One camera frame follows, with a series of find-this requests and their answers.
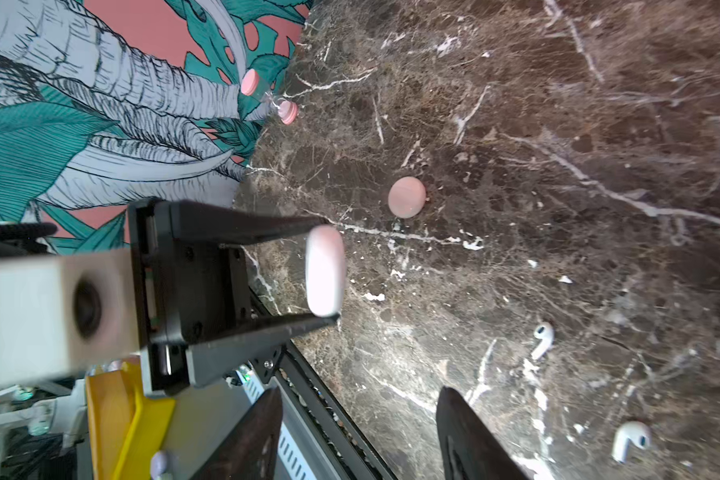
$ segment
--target white earbud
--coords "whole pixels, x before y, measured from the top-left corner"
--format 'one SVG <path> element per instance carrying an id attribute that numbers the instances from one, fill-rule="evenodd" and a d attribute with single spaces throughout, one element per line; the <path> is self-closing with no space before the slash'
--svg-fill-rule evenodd
<path id="1" fill-rule="evenodd" d="M 614 449 L 610 453 L 614 460 L 624 463 L 629 442 L 643 450 L 650 447 L 650 428 L 648 428 L 648 425 L 642 422 L 627 422 L 616 430 Z"/>
<path id="2" fill-rule="evenodd" d="M 538 360 L 552 346 L 552 342 L 554 342 L 554 328 L 547 322 L 541 322 L 536 325 L 534 336 L 541 341 L 530 353 L 530 358 Z"/>
<path id="3" fill-rule="evenodd" d="M 342 235 L 331 225 L 309 231 L 306 247 L 307 304 L 317 316 L 331 316 L 342 308 L 347 273 Z"/>

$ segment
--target pink egg-shaped object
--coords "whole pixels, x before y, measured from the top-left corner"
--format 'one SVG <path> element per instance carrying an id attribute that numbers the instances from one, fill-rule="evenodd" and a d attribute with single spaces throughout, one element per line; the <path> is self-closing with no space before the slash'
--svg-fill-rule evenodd
<path id="1" fill-rule="evenodd" d="M 342 235 L 331 225 L 309 231 L 306 248 L 307 305 L 316 316 L 332 316 L 342 308 L 347 274 Z"/>
<path id="2" fill-rule="evenodd" d="M 284 124 L 290 125 L 294 120 L 296 120 L 296 116 L 298 115 L 298 105 L 295 102 L 285 100 L 277 109 L 277 114 Z"/>
<path id="3" fill-rule="evenodd" d="M 411 218 L 422 211 L 426 200 L 427 189 L 416 177 L 403 177 L 394 182 L 387 198 L 389 209 L 400 218 Z"/>
<path id="4" fill-rule="evenodd" d="M 242 82 L 240 82 L 240 93 L 243 95 L 253 95 L 253 92 L 256 91 L 256 87 L 259 86 L 260 79 L 261 77 L 259 77 L 259 72 L 251 68 L 242 77 Z"/>
<path id="5" fill-rule="evenodd" d="M 152 478 L 158 478 L 163 473 L 168 471 L 168 454 L 163 450 L 152 456 L 150 461 L 150 476 Z"/>

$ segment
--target marble countertop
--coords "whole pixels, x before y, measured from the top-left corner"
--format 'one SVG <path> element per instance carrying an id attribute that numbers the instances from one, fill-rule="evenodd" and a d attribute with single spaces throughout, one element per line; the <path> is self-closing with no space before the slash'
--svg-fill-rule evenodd
<path id="1" fill-rule="evenodd" d="M 339 328 L 296 339 L 400 478 L 459 390 L 539 480 L 720 478 L 720 3 L 324 1 L 237 205 L 344 235 Z M 386 206 L 401 177 L 428 201 Z M 249 248 L 306 311 L 304 239 Z M 556 339 L 530 358 L 540 321 Z M 653 445 L 610 457 L 621 423 Z"/>

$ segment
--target screw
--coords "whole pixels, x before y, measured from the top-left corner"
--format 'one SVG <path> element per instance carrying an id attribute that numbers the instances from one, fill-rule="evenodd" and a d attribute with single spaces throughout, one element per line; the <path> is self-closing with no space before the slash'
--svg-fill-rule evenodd
<path id="1" fill-rule="evenodd" d="M 202 324 L 200 322 L 195 322 L 195 324 L 192 325 L 192 334 L 195 336 L 195 340 L 200 338 L 202 335 Z"/>

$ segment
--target earbud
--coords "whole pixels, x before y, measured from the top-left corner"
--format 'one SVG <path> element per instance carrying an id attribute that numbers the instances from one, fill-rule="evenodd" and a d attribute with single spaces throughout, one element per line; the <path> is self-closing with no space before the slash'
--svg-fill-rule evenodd
<path id="1" fill-rule="evenodd" d="M 624 463 L 626 460 L 628 442 L 632 442 L 642 450 L 650 447 L 650 428 L 648 428 L 648 425 L 642 422 L 627 422 L 616 430 L 614 449 L 610 455 L 617 462 Z"/>
<path id="2" fill-rule="evenodd" d="M 552 346 L 552 342 L 554 341 L 554 328 L 547 322 L 541 322 L 536 325 L 534 336 L 541 341 L 530 353 L 530 358 L 538 360 Z"/>

